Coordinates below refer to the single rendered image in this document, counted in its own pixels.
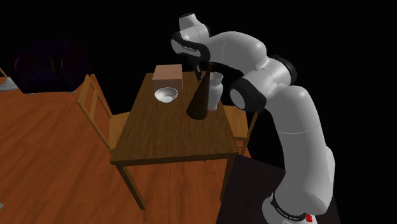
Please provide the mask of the light wooden chair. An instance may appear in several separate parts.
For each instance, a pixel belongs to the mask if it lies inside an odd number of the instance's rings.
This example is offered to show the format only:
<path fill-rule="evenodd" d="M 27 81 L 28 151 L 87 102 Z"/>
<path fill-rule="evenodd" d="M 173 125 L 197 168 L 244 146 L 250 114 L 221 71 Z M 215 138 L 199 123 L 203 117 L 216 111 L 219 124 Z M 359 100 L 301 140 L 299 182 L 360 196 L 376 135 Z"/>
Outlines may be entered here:
<path fill-rule="evenodd" d="M 255 112 L 251 123 L 248 124 L 246 112 L 240 110 L 235 106 L 223 106 L 226 117 L 230 124 L 230 127 L 233 132 L 233 136 L 235 140 L 240 143 L 237 145 L 238 148 L 241 148 L 240 154 L 244 155 L 247 149 L 247 145 L 250 139 L 250 135 L 252 133 L 253 127 L 258 117 L 258 113 Z"/>
<path fill-rule="evenodd" d="M 87 101 L 88 91 L 90 88 L 93 89 L 93 96 L 89 100 L 90 108 L 87 109 L 85 104 Z M 97 122 L 95 121 L 97 101 L 99 101 L 102 107 L 104 108 L 109 120 L 109 131 L 107 137 L 103 134 L 103 132 L 100 130 L 99 126 L 97 125 Z M 120 138 L 122 130 L 126 124 L 127 118 L 129 117 L 129 112 L 113 115 L 107 106 L 106 100 L 100 95 L 99 89 L 95 86 L 93 80 L 91 79 L 91 76 L 88 74 L 85 76 L 84 82 L 82 84 L 81 92 L 77 99 L 77 104 L 82 110 L 83 114 L 86 116 L 91 126 L 94 128 L 97 135 L 100 137 L 102 142 L 107 147 L 108 151 L 112 152 L 116 147 L 116 144 Z"/>

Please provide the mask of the dark brown cone-shaped vase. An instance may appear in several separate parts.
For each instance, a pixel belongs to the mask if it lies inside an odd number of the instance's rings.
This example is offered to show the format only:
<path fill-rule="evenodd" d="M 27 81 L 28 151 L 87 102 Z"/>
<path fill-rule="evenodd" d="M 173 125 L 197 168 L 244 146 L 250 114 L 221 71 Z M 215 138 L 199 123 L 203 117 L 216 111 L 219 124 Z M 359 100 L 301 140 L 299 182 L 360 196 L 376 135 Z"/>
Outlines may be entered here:
<path fill-rule="evenodd" d="M 203 120 L 207 117 L 209 100 L 210 71 L 206 71 L 202 81 L 195 91 L 186 114 L 194 120 Z"/>

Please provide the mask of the grey lamp with wooden stem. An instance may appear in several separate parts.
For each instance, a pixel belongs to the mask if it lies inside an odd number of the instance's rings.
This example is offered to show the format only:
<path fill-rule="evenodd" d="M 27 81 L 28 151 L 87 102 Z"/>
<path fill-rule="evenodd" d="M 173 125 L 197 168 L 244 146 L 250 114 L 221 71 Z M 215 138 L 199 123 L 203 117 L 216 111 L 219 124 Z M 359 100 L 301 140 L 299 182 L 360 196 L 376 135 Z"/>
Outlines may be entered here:
<path fill-rule="evenodd" d="M 0 92 L 7 92 L 18 89 L 15 82 L 6 75 L 6 73 L 0 68 L 0 73 L 5 77 L 5 81 L 0 84 Z"/>

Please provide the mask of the white ribbed vase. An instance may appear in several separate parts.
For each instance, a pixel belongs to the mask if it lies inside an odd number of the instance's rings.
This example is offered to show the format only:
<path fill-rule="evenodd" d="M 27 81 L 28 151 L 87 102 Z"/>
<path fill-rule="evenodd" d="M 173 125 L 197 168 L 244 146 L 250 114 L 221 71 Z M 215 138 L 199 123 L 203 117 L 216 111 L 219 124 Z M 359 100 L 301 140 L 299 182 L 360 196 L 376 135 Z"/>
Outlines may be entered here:
<path fill-rule="evenodd" d="M 222 84 L 223 75 L 218 72 L 210 73 L 210 83 L 209 83 L 209 98 L 208 98 L 208 110 L 217 110 L 219 100 L 221 99 L 223 93 Z"/>

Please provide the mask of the white bowl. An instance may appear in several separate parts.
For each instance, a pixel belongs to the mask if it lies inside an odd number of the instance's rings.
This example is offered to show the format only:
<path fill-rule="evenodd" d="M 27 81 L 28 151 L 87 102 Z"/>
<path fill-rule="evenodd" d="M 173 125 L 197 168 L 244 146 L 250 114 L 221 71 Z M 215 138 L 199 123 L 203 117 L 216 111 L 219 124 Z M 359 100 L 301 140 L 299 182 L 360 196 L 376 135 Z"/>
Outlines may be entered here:
<path fill-rule="evenodd" d="M 170 103 L 178 96 L 178 91 L 172 87 L 159 88 L 155 92 L 155 97 L 158 101 L 163 103 Z"/>

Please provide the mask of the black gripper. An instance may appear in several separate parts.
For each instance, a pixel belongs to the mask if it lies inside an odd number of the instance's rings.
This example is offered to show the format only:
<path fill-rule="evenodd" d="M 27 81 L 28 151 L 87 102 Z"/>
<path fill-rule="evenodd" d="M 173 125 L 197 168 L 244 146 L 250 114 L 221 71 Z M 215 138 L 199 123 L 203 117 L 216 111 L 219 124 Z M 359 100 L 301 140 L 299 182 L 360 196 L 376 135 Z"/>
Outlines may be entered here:
<path fill-rule="evenodd" d="M 202 71 L 211 71 L 213 67 L 214 64 L 212 62 L 200 62 L 199 65 L 194 65 L 194 71 L 197 81 L 199 83 L 201 82 Z"/>

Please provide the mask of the brown wooden table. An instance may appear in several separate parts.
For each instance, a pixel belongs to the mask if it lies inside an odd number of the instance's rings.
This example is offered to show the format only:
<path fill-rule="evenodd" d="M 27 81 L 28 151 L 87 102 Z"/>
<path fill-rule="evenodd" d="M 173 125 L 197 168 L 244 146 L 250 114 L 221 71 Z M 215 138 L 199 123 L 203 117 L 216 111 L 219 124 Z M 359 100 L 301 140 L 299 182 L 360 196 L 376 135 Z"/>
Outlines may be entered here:
<path fill-rule="evenodd" d="M 183 73 L 183 91 L 170 103 L 155 98 L 152 77 L 146 74 L 110 160 L 137 205 L 146 207 L 127 169 L 134 165 L 225 159 L 225 190 L 239 150 L 223 106 L 219 104 L 203 120 L 194 120 L 186 109 L 199 85 L 195 73 Z"/>

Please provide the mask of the dark robot stand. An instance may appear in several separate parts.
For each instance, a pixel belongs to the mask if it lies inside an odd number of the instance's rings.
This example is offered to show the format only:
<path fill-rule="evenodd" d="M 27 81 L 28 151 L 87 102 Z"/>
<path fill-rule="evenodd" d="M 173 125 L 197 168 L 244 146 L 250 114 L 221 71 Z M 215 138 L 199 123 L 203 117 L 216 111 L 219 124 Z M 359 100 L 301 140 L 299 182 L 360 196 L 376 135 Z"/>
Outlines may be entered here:
<path fill-rule="evenodd" d="M 324 155 L 284 157 L 286 166 L 237 155 L 216 224 L 342 224 Z"/>

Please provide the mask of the brown cardboard box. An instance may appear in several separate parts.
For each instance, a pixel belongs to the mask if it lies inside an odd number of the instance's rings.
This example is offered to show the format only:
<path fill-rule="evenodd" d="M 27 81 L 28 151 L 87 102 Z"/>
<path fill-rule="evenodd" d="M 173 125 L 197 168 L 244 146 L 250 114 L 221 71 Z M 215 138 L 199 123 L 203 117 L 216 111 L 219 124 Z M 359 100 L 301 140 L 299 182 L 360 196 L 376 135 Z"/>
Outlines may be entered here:
<path fill-rule="evenodd" d="M 181 64 L 157 65 L 152 77 L 154 91 L 171 87 L 183 91 L 183 72 Z"/>

